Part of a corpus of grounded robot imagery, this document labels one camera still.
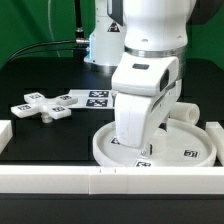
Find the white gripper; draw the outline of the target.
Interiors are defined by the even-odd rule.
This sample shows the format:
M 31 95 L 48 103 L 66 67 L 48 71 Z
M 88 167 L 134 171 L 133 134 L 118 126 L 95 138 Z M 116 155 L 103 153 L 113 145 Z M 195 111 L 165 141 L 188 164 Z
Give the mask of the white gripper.
M 180 96 L 177 57 L 143 58 L 124 53 L 112 76 L 115 97 L 115 127 L 118 141 L 142 148 L 152 138 Z M 149 157 L 152 145 L 140 155 Z

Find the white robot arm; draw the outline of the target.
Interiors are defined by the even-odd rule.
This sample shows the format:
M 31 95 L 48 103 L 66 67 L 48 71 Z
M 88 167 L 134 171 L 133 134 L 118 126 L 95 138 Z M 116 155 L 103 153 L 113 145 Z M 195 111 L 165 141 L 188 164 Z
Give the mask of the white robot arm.
M 186 25 L 198 1 L 206 0 L 95 0 L 85 61 L 113 72 L 116 137 L 144 157 L 180 96 Z

